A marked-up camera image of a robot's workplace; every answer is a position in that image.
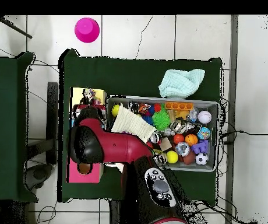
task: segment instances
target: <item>white ball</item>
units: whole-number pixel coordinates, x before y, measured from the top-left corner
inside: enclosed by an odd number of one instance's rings
[[[206,163],[209,161],[209,157],[205,153],[199,153],[195,157],[195,162],[198,165],[206,165]]]
[[[198,120],[202,124],[207,124],[211,121],[211,114],[208,111],[201,111],[198,114]]]

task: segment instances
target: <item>yellow toy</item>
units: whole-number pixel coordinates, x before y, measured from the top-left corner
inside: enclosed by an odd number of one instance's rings
[[[167,162],[170,164],[176,163],[178,161],[178,154],[173,150],[168,151],[166,154],[166,157],[167,157]]]
[[[174,110],[175,111],[175,117],[180,118],[182,117],[184,120],[186,120],[187,115],[189,115],[189,110]]]
[[[165,102],[166,109],[174,109],[174,110],[192,110],[193,103],[192,102]]]
[[[198,143],[198,138],[196,135],[189,134],[185,137],[185,142],[189,145],[192,146],[194,144]]]
[[[115,105],[112,109],[111,109],[111,114],[113,115],[113,117],[116,117],[118,115],[118,110],[119,110],[119,105]]]

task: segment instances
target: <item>magenta cup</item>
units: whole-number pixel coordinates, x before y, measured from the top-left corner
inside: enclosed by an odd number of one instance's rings
[[[99,25],[92,18],[82,18],[78,20],[75,25],[75,35],[80,41],[84,43],[94,42],[99,36],[99,33]]]

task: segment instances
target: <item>storage bin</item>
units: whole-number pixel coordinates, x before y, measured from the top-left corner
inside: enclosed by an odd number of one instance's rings
[[[185,170],[195,172],[213,172],[217,167],[218,157],[218,129],[219,129],[219,111],[220,105],[214,101],[200,101],[200,100],[185,100],[185,99],[166,99],[166,98],[149,98],[149,97],[137,97],[137,96],[114,96],[110,95],[106,99],[107,119],[105,123],[106,129],[112,126],[114,117],[111,114],[111,109],[115,104],[122,103],[124,107],[128,108],[130,101],[138,103],[165,103],[165,102],[192,102],[199,111],[209,111],[211,113],[211,121],[203,125],[211,131],[209,140],[208,156],[209,161],[207,165],[198,165],[195,162],[186,165],[183,162],[177,161],[174,164],[167,163],[167,167],[172,170]]]

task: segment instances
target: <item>dark green tablecloth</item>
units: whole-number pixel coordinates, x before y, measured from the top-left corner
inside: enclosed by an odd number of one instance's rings
[[[66,50],[59,59],[59,122],[64,120],[64,126],[59,127],[59,138],[63,136],[63,147],[66,147],[66,137],[69,125],[69,94],[70,88],[103,89],[108,95],[129,95],[144,97],[160,97],[158,86],[168,69],[190,71],[204,69],[205,76],[199,89],[188,99],[211,100],[218,102],[220,93],[221,59],[210,61],[176,60],[127,60],[108,57],[82,58],[75,50]],[[59,148],[58,198],[121,198],[121,174],[117,168],[106,167],[98,184],[80,184],[66,182],[67,152],[61,154]],[[192,200],[206,200],[215,203],[216,173],[194,171],[175,171],[179,182],[187,196]]]
[[[36,201],[24,186],[26,70],[33,53],[0,57],[0,200]]]

